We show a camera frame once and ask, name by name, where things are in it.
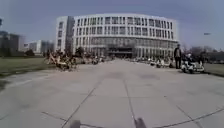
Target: motorcycle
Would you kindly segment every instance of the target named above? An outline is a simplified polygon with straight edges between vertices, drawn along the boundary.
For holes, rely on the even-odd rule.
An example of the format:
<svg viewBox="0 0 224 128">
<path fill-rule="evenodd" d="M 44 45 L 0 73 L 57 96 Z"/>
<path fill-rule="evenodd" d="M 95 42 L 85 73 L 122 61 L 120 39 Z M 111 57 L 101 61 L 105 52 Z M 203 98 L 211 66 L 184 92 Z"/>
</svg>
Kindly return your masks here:
<svg viewBox="0 0 224 128">
<path fill-rule="evenodd" d="M 184 61 L 181 65 L 181 70 L 184 73 L 189 72 L 190 74 L 193 74 L 195 72 L 203 73 L 205 71 L 204 66 L 202 65 L 202 62 L 190 62 L 190 61 Z"/>
</svg>

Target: distant building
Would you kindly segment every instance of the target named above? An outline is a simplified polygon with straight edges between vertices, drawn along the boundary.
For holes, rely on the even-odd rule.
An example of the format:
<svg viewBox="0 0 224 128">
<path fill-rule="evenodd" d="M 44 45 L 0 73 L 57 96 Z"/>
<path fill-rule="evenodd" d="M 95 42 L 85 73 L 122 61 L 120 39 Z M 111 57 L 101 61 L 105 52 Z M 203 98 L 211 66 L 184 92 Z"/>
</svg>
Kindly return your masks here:
<svg viewBox="0 0 224 128">
<path fill-rule="evenodd" d="M 43 54 L 48 50 L 54 50 L 54 44 L 51 41 L 38 40 L 25 45 L 26 49 L 32 49 L 35 54 Z"/>
</svg>

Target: bare tree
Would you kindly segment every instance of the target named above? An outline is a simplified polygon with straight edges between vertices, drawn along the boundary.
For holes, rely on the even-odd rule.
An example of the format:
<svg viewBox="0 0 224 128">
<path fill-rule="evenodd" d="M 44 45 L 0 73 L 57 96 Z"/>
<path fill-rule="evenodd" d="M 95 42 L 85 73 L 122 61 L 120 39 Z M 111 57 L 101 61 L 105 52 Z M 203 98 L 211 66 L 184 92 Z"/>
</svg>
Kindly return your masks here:
<svg viewBox="0 0 224 128">
<path fill-rule="evenodd" d="M 182 44 L 183 53 L 186 54 L 188 52 L 187 45 Z"/>
<path fill-rule="evenodd" d="M 198 56 L 200 55 L 200 53 L 204 51 L 203 47 L 200 47 L 200 46 L 193 46 L 189 49 L 189 52 L 192 54 L 192 55 L 195 55 L 195 56 Z"/>
</svg>

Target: pavement joint line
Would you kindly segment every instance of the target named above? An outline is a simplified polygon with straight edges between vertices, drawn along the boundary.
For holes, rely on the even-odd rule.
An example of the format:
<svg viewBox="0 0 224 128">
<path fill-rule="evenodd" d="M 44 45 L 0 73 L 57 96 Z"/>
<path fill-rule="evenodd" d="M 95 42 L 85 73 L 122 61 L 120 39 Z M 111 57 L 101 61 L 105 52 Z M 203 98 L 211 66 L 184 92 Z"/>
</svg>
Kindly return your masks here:
<svg viewBox="0 0 224 128">
<path fill-rule="evenodd" d="M 161 94 L 163 95 L 163 92 L 162 92 L 161 90 L 157 89 L 155 86 L 153 86 L 153 88 L 154 88 L 156 91 L 158 91 L 159 93 L 161 93 Z M 182 108 L 180 108 L 177 104 L 175 104 L 175 103 L 174 103 L 168 96 L 163 95 L 163 97 L 164 97 L 168 102 L 170 102 L 170 103 L 173 104 L 175 107 L 177 107 L 177 109 L 178 109 L 179 111 L 181 111 L 185 116 L 187 116 L 187 117 L 190 119 L 189 121 L 194 122 L 199 128 L 203 128 L 199 122 L 196 122 L 196 120 L 194 120 L 194 119 L 193 119 L 189 114 L 187 114 Z"/>
<path fill-rule="evenodd" d="M 93 125 L 89 125 L 89 124 L 82 124 L 82 126 L 87 126 L 87 127 L 91 127 L 91 128 L 105 128 L 105 127 L 99 127 L 99 126 L 93 126 Z"/>
<path fill-rule="evenodd" d="M 175 105 L 181 112 L 183 112 L 184 114 L 187 114 L 185 113 L 180 107 L 178 107 L 177 105 Z M 187 120 L 187 121 L 183 121 L 183 122 L 180 122 L 180 123 L 176 123 L 176 124 L 170 124 L 170 125 L 164 125 L 164 126 L 160 126 L 160 127 L 154 127 L 154 128 L 167 128 L 167 127 L 171 127 L 171 126 L 176 126 L 176 125 L 180 125 L 180 124 L 184 124 L 184 123 L 188 123 L 188 122 L 194 122 L 199 128 L 203 128 L 199 122 L 197 122 L 197 120 L 200 120 L 200 119 L 203 119 L 203 118 L 206 118 L 206 117 L 209 117 L 209 116 L 212 116 L 216 113 L 219 113 L 219 112 L 222 112 L 224 111 L 224 106 L 222 108 L 220 108 L 219 110 L 215 111 L 215 112 L 212 112 L 212 113 L 209 113 L 209 114 L 206 114 L 206 115 L 203 115 L 203 116 L 200 116 L 198 118 L 191 118 L 190 116 L 188 116 L 191 120 Z"/>
<path fill-rule="evenodd" d="M 59 119 L 59 120 L 62 120 L 62 121 L 66 121 L 66 119 L 64 119 L 64 118 L 62 118 L 62 117 L 54 116 L 54 115 L 52 115 L 52 114 L 50 114 L 50 113 L 47 113 L 47 112 L 41 112 L 41 113 L 43 113 L 43 114 L 45 114 L 45 115 L 48 115 L 48 116 L 50 116 L 50 117 L 53 117 L 53 118 L 55 118 L 55 119 Z"/>
<path fill-rule="evenodd" d="M 135 118 L 135 113 L 134 113 L 134 110 L 133 110 L 133 107 L 132 107 L 132 103 L 131 103 L 131 98 L 130 98 L 130 95 L 128 93 L 128 87 L 127 87 L 127 84 L 125 82 L 125 80 L 123 79 L 123 83 L 124 83 L 124 86 L 125 86 L 125 90 L 127 92 L 127 98 L 128 98 L 128 102 L 129 102 L 129 107 L 130 107 L 130 110 L 131 110 L 131 114 L 132 114 L 132 119 L 133 119 L 133 123 L 135 124 L 135 121 L 136 121 L 136 118 Z"/>
<path fill-rule="evenodd" d="M 165 97 L 165 99 L 166 99 L 167 101 L 169 101 L 171 104 L 173 104 L 174 106 L 176 106 L 176 107 L 177 107 L 177 108 L 178 108 L 178 109 L 179 109 L 185 116 L 187 116 L 187 117 L 190 119 L 190 121 L 193 121 L 199 128 L 203 128 L 199 122 L 196 122 L 196 120 L 194 120 L 194 119 L 193 119 L 189 114 L 187 114 L 182 108 L 180 108 L 178 105 L 176 105 L 175 103 L 173 103 L 172 100 L 168 98 L 168 96 L 164 96 L 164 97 Z"/>
<path fill-rule="evenodd" d="M 56 75 L 58 75 L 58 74 L 52 74 L 52 75 L 42 76 L 42 77 L 38 77 L 38 78 L 33 78 L 33 79 L 26 80 L 26 81 L 23 81 L 23 82 L 12 83 L 12 84 L 10 84 L 9 87 L 16 87 L 16 86 L 19 86 L 19 85 L 24 85 L 24 84 L 29 83 L 31 81 L 38 81 L 38 80 L 46 79 L 46 78 L 53 77 L 53 76 L 56 76 Z"/>
<path fill-rule="evenodd" d="M 62 126 L 62 128 L 65 127 L 65 125 L 68 123 L 68 121 L 75 115 L 76 112 L 78 112 L 79 108 L 81 107 L 82 104 L 84 104 L 84 102 L 91 97 L 91 94 L 93 93 L 93 91 L 100 85 L 100 83 L 103 81 L 104 79 L 100 79 L 98 80 L 98 82 L 95 84 L 94 88 L 89 92 L 89 94 L 85 97 L 85 99 L 79 104 L 79 106 L 75 109 L 75 111 L 71 114 L 71 116 L 65 121 L 64 125 Z"/>
</svg>

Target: curved building facade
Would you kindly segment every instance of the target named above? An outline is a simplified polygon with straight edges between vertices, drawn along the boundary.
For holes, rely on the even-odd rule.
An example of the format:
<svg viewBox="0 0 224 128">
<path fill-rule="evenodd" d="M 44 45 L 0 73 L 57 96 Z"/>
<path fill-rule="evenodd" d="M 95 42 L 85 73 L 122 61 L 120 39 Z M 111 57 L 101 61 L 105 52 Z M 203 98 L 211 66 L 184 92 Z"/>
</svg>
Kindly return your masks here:
<svg viewBox="0 0 224 128">
<path fill-rule="evenodd" d="M 177 21 L 142 14 L 95 14 L 57 19 L 56 49 L 78 47 L 95 55 L 173 56 Z"/>
</svg>

